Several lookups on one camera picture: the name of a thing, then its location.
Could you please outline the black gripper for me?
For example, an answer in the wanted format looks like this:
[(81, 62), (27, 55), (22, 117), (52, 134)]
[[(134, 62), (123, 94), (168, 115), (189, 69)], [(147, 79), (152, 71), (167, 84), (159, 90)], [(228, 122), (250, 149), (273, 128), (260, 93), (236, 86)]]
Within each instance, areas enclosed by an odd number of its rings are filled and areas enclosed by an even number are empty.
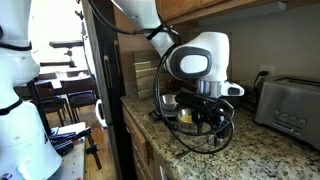
[(191, 110), (191, 123), (196, 129), (180, 133), (190, 136), (213, 136), (214, 146), (227, 146), (233, 136), (233, 106), (221, 98), (207, 98), (196, 94), (180, 92), (175, 100)]

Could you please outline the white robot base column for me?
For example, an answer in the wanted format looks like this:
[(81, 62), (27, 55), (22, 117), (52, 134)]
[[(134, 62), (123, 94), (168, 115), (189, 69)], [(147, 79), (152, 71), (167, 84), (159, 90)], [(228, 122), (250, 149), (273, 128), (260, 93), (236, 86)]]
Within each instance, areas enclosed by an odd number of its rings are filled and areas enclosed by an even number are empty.
[(0, 176), (49, 180), (62, 158), (48, 140), (37, 107), (15, 92), (40, 66), (29, 39), (31, 0), (0, 0)]

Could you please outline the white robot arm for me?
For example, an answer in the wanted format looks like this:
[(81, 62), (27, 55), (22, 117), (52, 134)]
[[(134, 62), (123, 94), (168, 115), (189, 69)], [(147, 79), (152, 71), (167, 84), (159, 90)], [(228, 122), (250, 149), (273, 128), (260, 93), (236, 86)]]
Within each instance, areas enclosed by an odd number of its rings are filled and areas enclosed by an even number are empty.
[(190, 108), (196, 115), (194, 123), (208, 131), (197, 130), (195, 136), (207, 136), (214, 146), (223, 148), (232, 138), (234, 124), (222, 106), (227, 96), (242, 96), (244, 89), (227, 80), (229, 64), (229, 39), (221, 32), (203, 32), (186, 44), (179, 43), (178, 34), (169, 28), (158, 14), (155, 0), (111, 0), (133, 23), (161, 56), (153, 83), (153, 98), (158, 113), (160, 102), (160, 73), (167, 71), (180, 81), (196, 80), (194, 93), (180, 92), (178, 102)]

